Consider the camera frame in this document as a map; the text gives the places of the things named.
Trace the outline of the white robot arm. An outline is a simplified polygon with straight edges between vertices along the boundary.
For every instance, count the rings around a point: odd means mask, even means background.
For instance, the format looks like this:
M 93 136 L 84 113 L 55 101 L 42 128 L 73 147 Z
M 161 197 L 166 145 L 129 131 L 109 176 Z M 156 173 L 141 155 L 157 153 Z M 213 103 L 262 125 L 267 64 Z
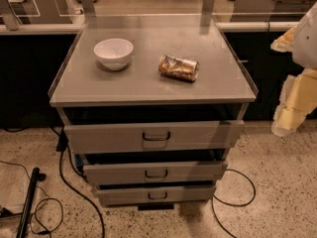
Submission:
M 294 133 L 317 108 L 317 4 L 270 48 L 291 52 L 292 60 L 303 67 L 299 75 L 286 78 L 273 115 L 271 132 L 284 137 Z

